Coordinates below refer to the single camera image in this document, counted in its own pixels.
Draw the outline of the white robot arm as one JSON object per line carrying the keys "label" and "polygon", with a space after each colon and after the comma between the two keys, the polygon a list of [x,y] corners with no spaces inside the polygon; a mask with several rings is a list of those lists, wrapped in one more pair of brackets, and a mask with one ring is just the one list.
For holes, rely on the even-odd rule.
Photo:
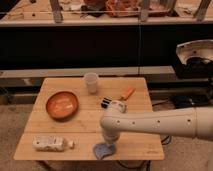
{"label": "white robot arm", "polygon": [[162,134],[213,141],[213,107],[191,107],[146,113],[125,113],[125,104],[113,100],[100,126],[105,142],[114,144],[121,132]]}

